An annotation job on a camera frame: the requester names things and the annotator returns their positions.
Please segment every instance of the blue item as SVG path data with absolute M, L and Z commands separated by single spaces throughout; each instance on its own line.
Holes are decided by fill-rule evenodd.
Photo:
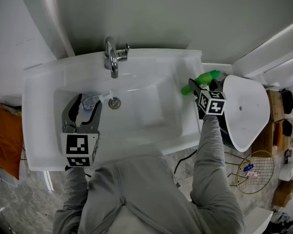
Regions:
M 244 171 L 244 172 L 248 172 L 248 171 L 252 170 L 253 167 L 254 167 L 254 165 L 250 164 L 250 165 L 244 167 L 243 171 Z

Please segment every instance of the white sink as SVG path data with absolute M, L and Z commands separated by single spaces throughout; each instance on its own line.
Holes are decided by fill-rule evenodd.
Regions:
M 245 152 L 269 121 L 267 93 L 257 81 L 233 75 L 225 78 L 223 92 L 230 139 L 238 151 Z
M 199 142 L 194 96 L 180 89 L 203 73 L 201 52 L 131 49 L 112 79 L 103 52 L 57 60 L 25 70 L 22 97 L 24 142 L 31 170 L 63 170 L 61 114 L 79 93 L 106 94 L 121 101 L 118 109 L 103 103 L 95 163 L 160 151 L 176 152 Z M 79 110 L 78 124 L 90 113 Z

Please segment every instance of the faucet handle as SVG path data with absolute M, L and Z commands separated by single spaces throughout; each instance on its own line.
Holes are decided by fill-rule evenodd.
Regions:
M 124 50 L 118 50 L 118 60 L 122 61 L 122 60 L 127 60 L 128 58 L 128 53 L 129 53 L 129 45 L 126 43 L 126 48 Z

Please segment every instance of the drain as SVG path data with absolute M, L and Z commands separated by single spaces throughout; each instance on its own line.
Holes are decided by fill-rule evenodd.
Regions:
M 117 97 L 113 97 L 108 101 L 108 105 L 111 109 L 118 109 L 121 106 L 121 100 Z

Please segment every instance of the green bottle cap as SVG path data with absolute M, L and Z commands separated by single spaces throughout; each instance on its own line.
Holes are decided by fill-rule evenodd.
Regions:
M 220 75 L 220 71 L 213 70 L 213 71 L 210 72 L 210 74 L 211 74 L 211 77 L 212 77 L 213 79 L 216 79 L 217 77 L 219 77 L 219 75 Z

